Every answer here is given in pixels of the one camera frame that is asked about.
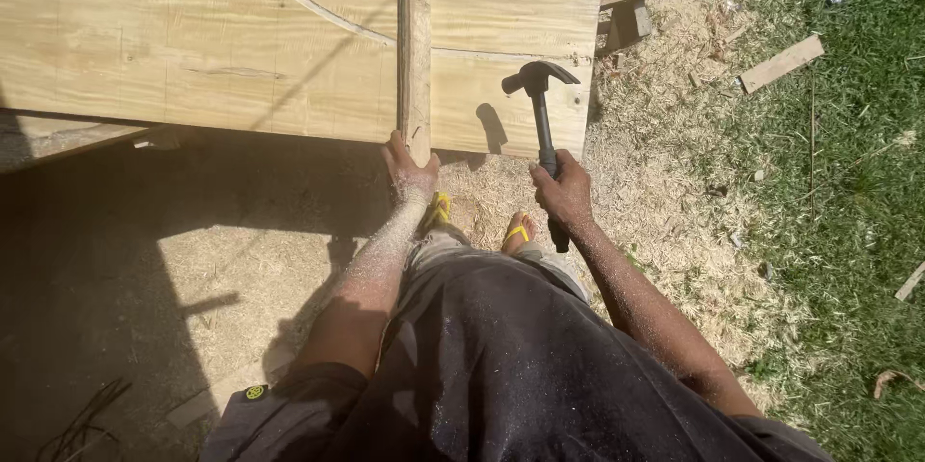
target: dirt ground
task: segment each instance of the dirt ground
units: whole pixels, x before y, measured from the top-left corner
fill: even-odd
[[[735,102],[723,92],[736,70],[716,53],[734,51],[723,38],[751,19],[725,0],[648,3],[663,33],[627,50],[621,68],[598,60],[584,156],[595,215],[766,408],[782,396],[742,368],[804,312],[739,254],[733,235],[761,218],[754,206],[734,190],[706,195],[694,164],[715,138],[711,120]],[[197,135],[178,150],[112,145],[0,178],[0,384],[15,389],[0,405],[0,443],[11,459],[31,459],[118,377],[133,386],[97,422],[128,459],[195,459],[216,413],[181,430],[167,413],[272,346],[295,348],[387,218],[373,145]],[[474,245],[498,248],[516,210],[545,220],[528,161],[441,158],[439,187]]]

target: flip-flop strap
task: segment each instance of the flip-flop strap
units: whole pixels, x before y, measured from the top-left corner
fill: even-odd
[[[513,228],[511,231],[509,231],[509,232],[508,232],[508,235],[504,237],[504,243],[508,243],[508,240],[510,240],[511,237],[514,236],[515,234],[517,234],[518,232],[520,232],[521,234],[524,235],[524,241],[525,241],[525,242],[529,242],[529,241],[530,241],[530,237],[526,235],[526,229],[524,229],[524,226],[523,226],[523,225],[518,225],[517,227],[515,227],[515,228]]]
[[[444,209],[441,207],[440,202],[446,202],[447,208]],[[441,223],[449,222],[449,196],[446,193],[434,193],[432,204],[434,205],[434,210],[430,213],[430,217],[427,218],[427,222],[424,226],[430,227],[430,224],[434,222],[436,217],[440,217]]]

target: curved line on wood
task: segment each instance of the curved line on wood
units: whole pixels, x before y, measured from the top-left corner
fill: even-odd
[[[293,0],[299,5],[311,10],[312,12],[318,14],[322,19],[326,19],[331,23],[341,27],[343,30],[351,31],[357,35],[363,36],[365,38],[371,39],[376,42],[381,42],[387,46],[395,46],[395,39],[387,36],[386,34],[377,32],[376,30],[369,30],[363,25],[354,23],[350,19],[342,18],[341,16],[331,12],[325,7],[322,7],[318,3],[312,0]],[[446,48],[444,46],[432,46],[431,52],[437,55],[444,55],[447,57],[474,57],[476,59],[487,59],[491,61],[510,61],[510,62],[519,62],[526,60],[535,60],[535,59],[545,59],[548,61],[566,61],[573,62],[575,58],[578,58],[582,61],[590,63],[592,58],[586,55],[541,55],[541,54],[515,54],[510,52],[486,52],[481,50],[463,50],[458,48]]]

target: gray shorts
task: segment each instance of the gray shorts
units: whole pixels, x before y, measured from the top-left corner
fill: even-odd
[[[434,227],[424,235],[420,242],[415,243],[411,248],[408,260],[405,263],[405,282],[402,282],[402,289],[408,286],[408,279],[413,279],[418,272],[438,265],[440,262],[458,256],[491,253],[501,254],[498,251],[474,249],[463,232],[451,225]],[[584,283],[582,283],[581,279],[578,279],[574,269],[565,262],[565,258],[561,255],[549,252],[537,241],[530,241],[518,247],[510,257],[540,270],[556,286],[563,290],[568,290],[585,304],[588,303],[590,294],[584,288]],[[410,294],[404,293],[404,290],[402,290],[399,295],[399,309],[403,307],[408,295]]]

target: black t-shirt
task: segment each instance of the black t-shirt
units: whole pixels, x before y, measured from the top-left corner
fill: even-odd
[[[239,392],[202,461],[831,460],[780,422],[711,408],[536,267],[462,255],[406,289],[372,380],[322,363]]]

